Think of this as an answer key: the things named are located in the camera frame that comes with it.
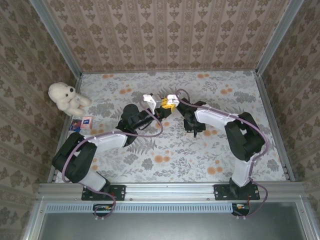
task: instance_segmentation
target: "wall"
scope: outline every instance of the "wall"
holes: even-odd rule
[[[305,0],[263,73],[299,181],[320,222],[320,1]]]
[[[28,0],[0,1],[0,239],[15,240],[46,182],[65,116],[50,84],[75,80]]]
[[[45,0],[82,72],[254,69],[289,0]]]

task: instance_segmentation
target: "purple cable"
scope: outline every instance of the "purple cable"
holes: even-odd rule
[[[70,153],[70,155],[68,156],[68,158],[66,159],[65,161],[65,164],[63,166],[63,169],[62,169],[62,180],[64,183],[70,183],[70,181],[66,180],[66,170],[67,170],[67,167],[71,161],[71,158],[72,156],[76,153],[76,151],[86,142],[92,140],[92,139],[96,139],[96,138],[100,138],[100,137],[105,137],[105,136],[109,136],[109,135],[113,135],[113,134],[121,134],[121,135],[127,135],[127,136],[134,136],[134,137],[142,137],[142,138],[155,138],[155,137],[158,137],[160,136],[163,131],[164,131],[164,127],[162,126],[162,123],[146,108],[143,106],[143,98],[141,98],[140,100],[140,106],[143,108],[144,111],[146,111],[161,127],[161,131],[157,134],[154,134],[154,135],[140,135],[140,134],[133,134],[133,133],[128,133],[128,132],[123,132],[123,131],[110,131],[110,132],[105,132],[105,133],[101,133],[101,134],[98,134],[98,135],[95,135],[95,136],[90,136],[84,140],[82,140]],[[87,189],[89,189],[90,191],[96,193],[96,194],[102,194],[102,195],[106,195],[110,198],[112,198],[113,200],[113,206],[112,206],[112,209],[110,210],[110,212],[105,216],[105,218],[109,217],[110,214],[114,211],[115,207],[116,207],[116,199],[114,196],[112,196],[111,194],[107,193],[107,192],[103,192],[103,191],[96,191],[88,186],[85,186],[83,185],[84,187],[86,187]],[[97,208],[94,210],[94,215],[97,217],[97,209],[99,208],[99,206],[97,206]]]
[[[262,157],[263,155],[265,155],[265,154],[268,152],[268,150],[269,150],[269,142],[268,142],[268,139],[266,138],[266,136],[264,135],[264,133],[263,133],[258,127],[256,127],[255,125],[253,125],[252,123],[250,123],[250,122],[248,122],[248,121],[246,121],[246,120],[244,120],[244,119],[242,119],[242,118],[240,118],[240,117],[238,117],[238,116],[231,115],[231,114],[226,113],[226,112],[223,112],[223,111],[219,111],[219,110],[217,110],[217,109],[215,109],[215,108],[213,108],[213,107],[197,106],[197,105],[194,105],[194,104],[191,104],[191,103],[187,103],[187,102],[183,101],[183,100],[179,97],[179,93],[180,93],[180,92],[186,93],[187,96],[188,96],[188,98],[190,99],[190,95],[189,95],[189,93],[188,93],[186,90],[184,90],[184,89],[178,89],[178,90],[175,92],[175,95],[176,95],[176,97],[178,98],[179,102],[181,102],[181,103],[183,103],[183,104],[185,104],[185,105],[187,105],[187,106],[190,106],[190,107],[194,107],[194,108],[198,108],[198,109],[204,109],[204,110],[212,111],[212,112],[215,112],[215,113],[217,113],[217,114],[221,114],[221,115],[224,115],[224,116],[226,116],[226,117],[230,117],[230,118],[239,120],[239,121],[242,122],[243,124],[247,124],[248,126],[252,127],[252,128],[253,128],[254,130],[256,130],[256,131],[258,132],[258,134],[263,138],[263,140],[264,140],[264,142],[265,142],[265,149],[264,149],[264,151],[262,151],[260,154],[256,155],[256,156],[252,159],[252,162],[251,162],[251,165],[250,165],[250,170],[249,170],[249,179],[251,180],[251,182],[252,182],[253,184],[256,184],[257,186],[259,186],[259,187],[261,187],[261,188],[263,188],[263,189],[265,190],[265,197],[264,197],[261,205],[258,207],[258,209],[257,209],[256,211],[254,211],[253,213],[251,213],[251,214],[249,214],[249,215],[247,215],[247,216],[243,216],[243,218],[244,218],[244,217],[248,218],[248,217],[253,216],[254,214],[256,214],[256,213],[261,209],[261,207],[265,204],[265,202],[267,201],[267,198],[268,198],[268,190],[267,190],[264,186],[262,186],[261,184],[255,182],[255,181],[253,180],[253,178],[252,178],[252,172],[253,172],[253,169],[254,169],[255,161],[256,161],[258,158],[260,158],[260,157]]]

